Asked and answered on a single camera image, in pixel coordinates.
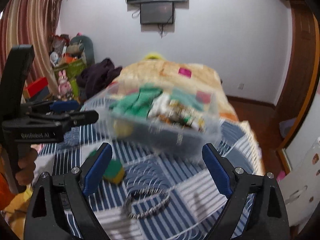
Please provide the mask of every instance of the orange fabric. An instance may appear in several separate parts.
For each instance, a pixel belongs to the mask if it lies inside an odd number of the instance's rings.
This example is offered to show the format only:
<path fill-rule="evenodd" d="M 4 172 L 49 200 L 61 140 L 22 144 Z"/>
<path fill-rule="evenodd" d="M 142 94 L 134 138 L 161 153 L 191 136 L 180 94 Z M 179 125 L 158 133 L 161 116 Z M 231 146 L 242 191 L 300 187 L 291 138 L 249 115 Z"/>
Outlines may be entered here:
<path fill-rule="evenodd" d="M 221 118 L 229 119 L 231 121 L 239 122 L 239 119 L 236 115 L 231 113 L 220 113 Z"/>
<path fill-rule="evenodd" d="M 0 173 L 0 210 L 8 206 L 14 197 L 15 195 L 10 192 L 7 181 Z"/>

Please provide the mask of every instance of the wooden floor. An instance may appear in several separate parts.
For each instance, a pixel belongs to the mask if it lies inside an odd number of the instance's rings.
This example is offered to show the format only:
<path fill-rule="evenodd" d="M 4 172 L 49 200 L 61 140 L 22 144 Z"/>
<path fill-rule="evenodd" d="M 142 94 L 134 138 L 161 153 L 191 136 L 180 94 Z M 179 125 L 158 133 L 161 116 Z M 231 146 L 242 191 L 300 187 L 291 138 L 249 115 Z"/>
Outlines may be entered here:
<path fill-rule="evenodd" d="M 266 172 L 271 171 L 275 176 L 283 170 L 276 148 L 282 142 L 279 132 L 279 123 L 275 111 L 270 106 L 261 106 L 229 100 L 236 110 L 240 121 L 249 121 L 251 129 L 255 132 L 262 149 L 262 158 Z"/>

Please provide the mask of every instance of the sticker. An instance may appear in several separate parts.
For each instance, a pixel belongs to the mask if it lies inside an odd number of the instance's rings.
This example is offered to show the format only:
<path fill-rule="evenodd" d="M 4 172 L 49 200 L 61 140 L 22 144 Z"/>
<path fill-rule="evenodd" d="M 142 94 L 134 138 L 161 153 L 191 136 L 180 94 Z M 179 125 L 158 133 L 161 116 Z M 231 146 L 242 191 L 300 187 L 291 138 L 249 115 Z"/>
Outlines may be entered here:
<path fill-rule="evenodd" d="M 179 68 L 178 74 L 191 78 L 191 70 L 187 68 Z"/>
<path fill-rule="evenodd" d="M 304 193 L 307 190 L 307 188 L 308 188 L 308 186 L 305 185 L 302 189 L 293 192 L 289 196 L 289 198 L 284 200 L 284 204 L 287 205 L 287 204 L 290 204 L 291 202 L 297 200 L 301 196 L 301 194 Z"/>
<path fill-rule="evenodd" d="M 319 155 L 316 153 L 315 156 L 313 156 L 312 164 L 315 165 L 319 161 Z"/>
<path fill-rule="evenodd" d="M 211 102 L 211 93 L 197 91 L 196 99 L 203 104 L 209 104 Z"/>

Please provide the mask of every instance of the human hand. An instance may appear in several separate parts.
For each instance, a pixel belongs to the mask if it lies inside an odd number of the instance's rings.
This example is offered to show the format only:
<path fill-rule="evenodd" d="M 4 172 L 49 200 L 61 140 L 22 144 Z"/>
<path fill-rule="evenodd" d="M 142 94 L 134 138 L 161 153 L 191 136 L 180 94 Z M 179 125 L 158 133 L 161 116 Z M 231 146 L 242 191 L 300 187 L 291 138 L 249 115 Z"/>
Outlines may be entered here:
<path fill-rule="evenodd" d="M 16 180 L 19 185 L 26 186 L 30 184 L 34 179 L 33 171 L 36 168 L 35 160 L 38 157 L 38 152 L 30 148 L 30 151 L 26 154 L 25 157 L 18 160 L 18 166 L 21 171 L 16 173 Z"/>

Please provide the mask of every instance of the metal screw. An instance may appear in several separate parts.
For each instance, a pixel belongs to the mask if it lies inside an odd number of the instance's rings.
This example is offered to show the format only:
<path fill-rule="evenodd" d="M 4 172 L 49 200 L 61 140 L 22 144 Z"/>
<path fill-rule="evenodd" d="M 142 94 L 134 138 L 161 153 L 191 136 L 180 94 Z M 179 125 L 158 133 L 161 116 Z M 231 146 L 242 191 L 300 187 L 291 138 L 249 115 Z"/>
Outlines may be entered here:
<path fill-rule="evenodd" d="M 242 168 L 240 168 L 240 167 L 236 167 L 236 173 L 238 173 L 238 174 L 242 174 L 244 171 L 243 171 L 243 169 Z"/>
<path fill-rule="evenodd" d="M 42 172 L 42 173 L 40 174 L 40 177 L 44 179 L 44 178 L 47 177 L 48 175 L 49 175 L 49 172 L 44 171 L 44 172 Z"/>
<path fill-rule="evenodd" d="M 79 167 L 74 167 L 71 169 L 71 173 L 77 174 L 80 171 Z"/>
<path fill-rule="evenodd" d="M 273 175 L 272 172 L 268 172 L 267 173 L 268 178 L 273 179 L 275 176 Z"/>

